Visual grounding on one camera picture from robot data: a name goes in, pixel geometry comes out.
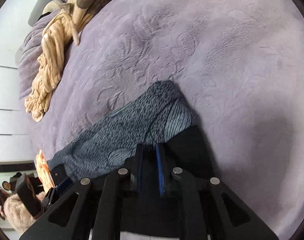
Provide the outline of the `black and grey pants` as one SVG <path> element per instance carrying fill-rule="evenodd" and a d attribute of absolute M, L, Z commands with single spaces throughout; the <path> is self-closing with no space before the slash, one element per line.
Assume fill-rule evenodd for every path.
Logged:
<path fill-rule="evenodd" d="M 174 221 L 179 213 L 172 200 L 157 200 L 160 192 L 157 145 L 162 145 L 169 163 L 196 178 L 214 174 L 210 153 L 197 118 L 172 81 L 152 84 L 129 102 L 83 131 L 48 161 L 55 183 L 97 178 L 120 168 L 143 148 L 142 199 L 137 217 L 126 219 L 127 231 L 141 235 L 176 237 Z"/>

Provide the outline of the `operator in pink fleece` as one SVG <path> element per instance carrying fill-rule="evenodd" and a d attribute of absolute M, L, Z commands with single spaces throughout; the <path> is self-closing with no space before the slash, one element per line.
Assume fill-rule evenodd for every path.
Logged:
<path fill-rule="evenodd" d="M 0 218 L 7 220 L 20 235 L 36 222 L 36 218 L 27 210 L 19 195 L 9 194 L 2 188 L 0 188 Z"/>

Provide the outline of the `white wardrobe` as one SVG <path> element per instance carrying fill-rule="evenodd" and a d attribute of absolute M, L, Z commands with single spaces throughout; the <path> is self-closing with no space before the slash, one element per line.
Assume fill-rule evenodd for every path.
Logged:
<path fill-rule="evenodd" d="M 33 161 L 31 142 L 19 107 L 19 47 L 13 56 L 14 65 L 0 66 L 0 163 Z"/>

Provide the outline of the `lavender embossed bed blanket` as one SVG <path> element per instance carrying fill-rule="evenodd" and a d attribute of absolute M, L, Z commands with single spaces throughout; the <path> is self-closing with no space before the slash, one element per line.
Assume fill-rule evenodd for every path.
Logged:
<path fill-rule="evenodd" d="M 304 18 L 292 0 L 113 0 L 66 53 L 32 152 L 47 159 L 152 83 L 197 112 L 224 182 L 289 239 L 304 219 Z"/>

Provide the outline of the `beige striped garment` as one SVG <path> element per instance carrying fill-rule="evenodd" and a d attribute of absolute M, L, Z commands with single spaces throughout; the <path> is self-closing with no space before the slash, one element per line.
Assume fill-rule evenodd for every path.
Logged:
<path fill-rule="evenodd" d="M 62 78 L 65 46 L 70 41 L 79 45 L 79 32 L 92 18 L 87 10 L 94 1 L 68 0 L 42 32 L 38 73 L 24 102 L 25 111 L 31 113 L 35 122 L 41 121 L 49 109 L 53 92 Z"/>

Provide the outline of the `orange peach cloth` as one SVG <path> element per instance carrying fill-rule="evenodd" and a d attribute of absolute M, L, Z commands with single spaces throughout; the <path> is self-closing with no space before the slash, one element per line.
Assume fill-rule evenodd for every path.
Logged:
<path fill-rule="evenodd" d="M 45 193 L 55 187 L 54 181 L 51 177 L 50 170 L 43 156 L 42 150 L 40 150 L 38 155 L 36 155 L 36 171 L 38 174 L 38 178 L 43 185 Z"/>

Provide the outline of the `person in dark clothes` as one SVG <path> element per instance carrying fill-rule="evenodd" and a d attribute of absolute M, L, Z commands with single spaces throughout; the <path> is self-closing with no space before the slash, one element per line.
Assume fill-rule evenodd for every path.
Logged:
<path fill-rule="evenodd" d="M 5 191 L 15 192 L 17 180 L 22 176 L 21 172 L 17 172 L 14 176 L 10 178 L 9 181 L 3 181 L 2 187 Z M 39 194 L 44 191 L 43 184 L 38 177 L 35 177 L 33 173 L 27 174 L 30 182 L 32 183 L 34 192 Z"/>

